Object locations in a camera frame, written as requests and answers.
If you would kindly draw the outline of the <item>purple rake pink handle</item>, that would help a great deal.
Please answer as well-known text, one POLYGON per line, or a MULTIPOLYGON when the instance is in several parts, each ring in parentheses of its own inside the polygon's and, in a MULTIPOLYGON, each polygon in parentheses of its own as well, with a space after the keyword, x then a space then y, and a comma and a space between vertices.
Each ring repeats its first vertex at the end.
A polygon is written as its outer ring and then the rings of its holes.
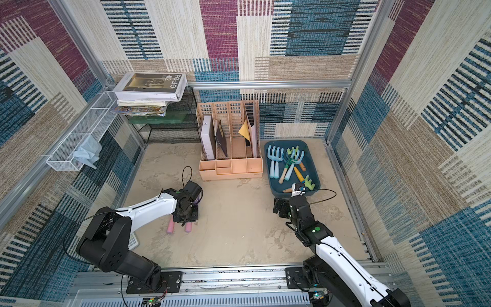
POLYGON ((191 222, 188 222, 185 224, 185 232, 186 233, 191 233, 193 229, 193 224, 191 222))
POLYGON ((173 220, 173 217, 171 217, 170 220, 169 220, 169 223, 168 223, 168 227, 167 227, 166 232, 168 234, 173 234, 174 231, 175 231, 175 222, 173 220))

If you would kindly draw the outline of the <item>teal plastic storage box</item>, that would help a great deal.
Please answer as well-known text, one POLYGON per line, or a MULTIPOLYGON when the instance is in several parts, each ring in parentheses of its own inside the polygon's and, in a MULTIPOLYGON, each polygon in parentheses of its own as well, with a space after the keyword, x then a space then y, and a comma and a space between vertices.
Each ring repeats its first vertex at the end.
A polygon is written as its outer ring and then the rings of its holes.
POLYGON ((306 195, 320 190, 320 179, 308 145, 300 139, 269 141, 264 144, 267 176, 272 194, 288 198, 293 184, 304 184, 306 195))

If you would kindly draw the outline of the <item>green rake wooden handle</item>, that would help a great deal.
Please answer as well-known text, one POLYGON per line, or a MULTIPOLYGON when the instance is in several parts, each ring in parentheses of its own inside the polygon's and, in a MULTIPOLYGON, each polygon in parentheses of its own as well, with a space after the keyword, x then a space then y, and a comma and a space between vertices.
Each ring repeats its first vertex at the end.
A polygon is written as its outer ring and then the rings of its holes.
POLYGON ((292 166, 293 166, 294 159, 293 158, 284 159, 283 162, 285 165, 279 179, 280 184, 284 183, 284 181, 290 180, 291 173, 293 172, 292 166))

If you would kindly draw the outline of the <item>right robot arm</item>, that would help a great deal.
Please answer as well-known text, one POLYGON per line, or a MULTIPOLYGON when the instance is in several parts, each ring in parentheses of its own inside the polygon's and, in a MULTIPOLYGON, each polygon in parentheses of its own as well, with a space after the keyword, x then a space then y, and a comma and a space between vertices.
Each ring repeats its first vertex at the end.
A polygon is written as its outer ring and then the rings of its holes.
POLYGON ((314 255, 303 262, 306 288, 327 289, 345 306, 410 306, 401 289, 392 290, 371 275, 342 247, 326 225, 317 221, 306 198, 306 187, 293 184, 287 190, 289 199, 274 199, 273 213, 287 219, 285 223, 296 238, 314 255))

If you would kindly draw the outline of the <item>large light blue rake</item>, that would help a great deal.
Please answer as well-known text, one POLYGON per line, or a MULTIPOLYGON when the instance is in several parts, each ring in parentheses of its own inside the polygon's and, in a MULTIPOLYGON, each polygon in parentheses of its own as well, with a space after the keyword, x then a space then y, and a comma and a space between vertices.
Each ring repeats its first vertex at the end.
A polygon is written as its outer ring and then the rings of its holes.
POLYGON ((287 163, 285 165, 286 173, 284 177, 286 181, 290 180, 292 172, 294 171, 294 167, 302 162, 302 159, 304 157, 304 151, 300 151, 299 149, 296 148, 291 148, 288 154, 289 154, 289 159, 287 160, 287 163))

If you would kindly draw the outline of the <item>black mesh shelf rack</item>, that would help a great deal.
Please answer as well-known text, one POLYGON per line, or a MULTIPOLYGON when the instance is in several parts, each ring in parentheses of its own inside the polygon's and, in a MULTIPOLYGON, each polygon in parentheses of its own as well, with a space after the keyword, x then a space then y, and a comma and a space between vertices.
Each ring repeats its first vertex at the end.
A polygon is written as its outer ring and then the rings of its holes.
POLYGON ((166 115, 186 113, 181 124, 132 124, 143 139, 144 144, 158 143, 198 143, 198 121, 196 116, 197 99, 192 87, 188 86, 181 101, 168 105, 166 115))

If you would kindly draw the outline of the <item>white grey book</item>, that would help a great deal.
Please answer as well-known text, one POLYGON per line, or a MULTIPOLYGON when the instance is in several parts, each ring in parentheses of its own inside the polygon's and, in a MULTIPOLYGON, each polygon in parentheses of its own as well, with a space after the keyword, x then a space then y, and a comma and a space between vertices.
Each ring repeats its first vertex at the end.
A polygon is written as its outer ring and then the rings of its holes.
POLYGON ((211 115, 203 116, 200 138, 206 160, 214 160, 216 158, 216 139, 211 115))

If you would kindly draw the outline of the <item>white calculator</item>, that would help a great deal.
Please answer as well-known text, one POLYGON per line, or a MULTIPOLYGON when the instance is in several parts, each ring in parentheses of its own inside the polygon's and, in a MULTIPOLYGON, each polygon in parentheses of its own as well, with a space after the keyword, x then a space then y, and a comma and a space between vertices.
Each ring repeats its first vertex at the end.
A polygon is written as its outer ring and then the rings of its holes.
POLYGON ((128 248, 130 251, 136 249, 139 246, 139 241, 134 233, 130 234, 128 248))

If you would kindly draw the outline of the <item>dark navy notebook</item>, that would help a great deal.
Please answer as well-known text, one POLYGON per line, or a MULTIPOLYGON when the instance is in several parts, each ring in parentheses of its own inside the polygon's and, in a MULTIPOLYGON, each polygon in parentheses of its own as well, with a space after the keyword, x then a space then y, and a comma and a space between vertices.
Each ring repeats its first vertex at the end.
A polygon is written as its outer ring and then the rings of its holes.
POLYGON ((215 137, 218 146, 224 153, 225 157, 227 157, 228 156, 227 142, 226 142, 224 130, 222 128, 221 120, 218 120, 217 122, 217 128, 215 129, 215 137))

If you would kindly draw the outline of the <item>pink plastic desk organizer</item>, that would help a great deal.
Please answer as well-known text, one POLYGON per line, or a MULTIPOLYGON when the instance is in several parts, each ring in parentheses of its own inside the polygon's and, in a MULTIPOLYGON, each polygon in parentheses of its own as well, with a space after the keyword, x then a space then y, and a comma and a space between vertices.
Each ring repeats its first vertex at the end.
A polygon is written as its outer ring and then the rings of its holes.
POLYGON ((204 181, 254 179, 263 175, 263 158, 259 140, 259 102, 256 101, 256 126, 258 141, 258 157, 254 158, 251 144, 238 131, 245 120, 248 121, 245 103, 251 101, 231 102, 203 102, 197 107, 197 120, 199 124, 199 136, 204 115, 211 115, 214 122, 214 132, 218 120, 221 120, 225 133, 228 156, 216 142, 216 158, 206 160, 202 147, 202 156, 199 162, 199 173, 204 181))

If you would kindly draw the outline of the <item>green folder on shelf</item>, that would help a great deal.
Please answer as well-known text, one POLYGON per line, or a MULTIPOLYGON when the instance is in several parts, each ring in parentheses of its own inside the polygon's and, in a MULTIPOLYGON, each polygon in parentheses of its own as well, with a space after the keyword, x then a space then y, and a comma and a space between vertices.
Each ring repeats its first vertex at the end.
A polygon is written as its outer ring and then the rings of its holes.
POLYGON ((186 116, 186 113, 172 113, 166 116, 129 116, 129 122, 132 124, 181 124, 186 116))

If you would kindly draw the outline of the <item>stack of magazines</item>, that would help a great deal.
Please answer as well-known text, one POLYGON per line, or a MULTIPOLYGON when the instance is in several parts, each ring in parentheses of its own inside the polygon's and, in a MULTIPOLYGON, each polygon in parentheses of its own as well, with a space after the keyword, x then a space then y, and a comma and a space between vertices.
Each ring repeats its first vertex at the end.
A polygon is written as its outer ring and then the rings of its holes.
POLYGON ((167 108, 166 102, 146 104, 144 102, 118 101, 116 106, 111 108, 111 112, 128 116, 165 116, 167 108))

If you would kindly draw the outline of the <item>white folio book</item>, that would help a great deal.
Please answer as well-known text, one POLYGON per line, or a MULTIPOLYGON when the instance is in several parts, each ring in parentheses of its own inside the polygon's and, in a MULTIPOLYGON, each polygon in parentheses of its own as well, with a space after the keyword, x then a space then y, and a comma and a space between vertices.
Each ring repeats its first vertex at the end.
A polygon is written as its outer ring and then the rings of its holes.
POLYGON ((178 102, 187 84, 185 74, 128 72, 113 92, 123 101, 178 102))

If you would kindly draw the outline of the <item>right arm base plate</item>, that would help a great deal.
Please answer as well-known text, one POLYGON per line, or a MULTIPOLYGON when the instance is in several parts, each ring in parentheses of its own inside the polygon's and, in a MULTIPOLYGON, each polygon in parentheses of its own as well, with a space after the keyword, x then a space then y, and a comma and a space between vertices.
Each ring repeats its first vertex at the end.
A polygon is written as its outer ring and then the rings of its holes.
POLYGON ((285 277, 287 282, 287 287, 289 289, 299 289, 301 291, 308 291, 313 289, 316 284, 308 279, 307 273, 303 267, 286 267, 285 277))

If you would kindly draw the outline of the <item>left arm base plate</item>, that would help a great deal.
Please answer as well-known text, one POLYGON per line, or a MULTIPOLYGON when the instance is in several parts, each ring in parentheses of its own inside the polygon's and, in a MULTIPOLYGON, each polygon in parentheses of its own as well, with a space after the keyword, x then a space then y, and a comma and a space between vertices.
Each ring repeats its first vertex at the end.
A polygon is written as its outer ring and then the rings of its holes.
POLYGON ((126 294, 178 293, 181 287, 182 271, 163 271, 151 276, 147 281, 130 277, 126 294))

